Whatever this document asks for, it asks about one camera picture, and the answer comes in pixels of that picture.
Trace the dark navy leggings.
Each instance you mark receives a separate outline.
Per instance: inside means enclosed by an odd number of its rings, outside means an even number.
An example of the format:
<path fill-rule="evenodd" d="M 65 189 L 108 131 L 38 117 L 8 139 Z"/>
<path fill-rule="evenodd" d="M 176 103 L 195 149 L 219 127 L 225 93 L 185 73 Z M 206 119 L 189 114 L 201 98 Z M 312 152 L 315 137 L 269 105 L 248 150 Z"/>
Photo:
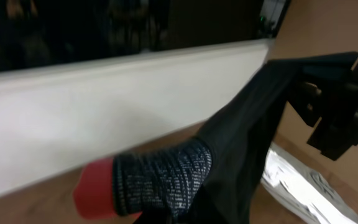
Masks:
<path fill-rule="evenodd" d="M 303 80 L 337 82 L 357 58 L 268 61 L 191 138 L 89 163 L 73 192 L 78 213 L 89 220 L 136 215 L 137 223 L 248 223 L 289 92 Z"/>

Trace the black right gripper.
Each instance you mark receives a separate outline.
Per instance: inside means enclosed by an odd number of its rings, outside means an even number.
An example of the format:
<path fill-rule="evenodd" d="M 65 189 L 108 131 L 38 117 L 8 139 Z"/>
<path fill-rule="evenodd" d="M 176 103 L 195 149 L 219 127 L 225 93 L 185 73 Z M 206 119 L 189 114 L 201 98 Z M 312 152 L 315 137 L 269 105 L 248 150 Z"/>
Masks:
<path fill-rule="evenodd" d="M 289 102 L 314 129 L 310 146 L 338 160 L 358 145 L 358 52 L 301 58 L 300 80 Z"/>

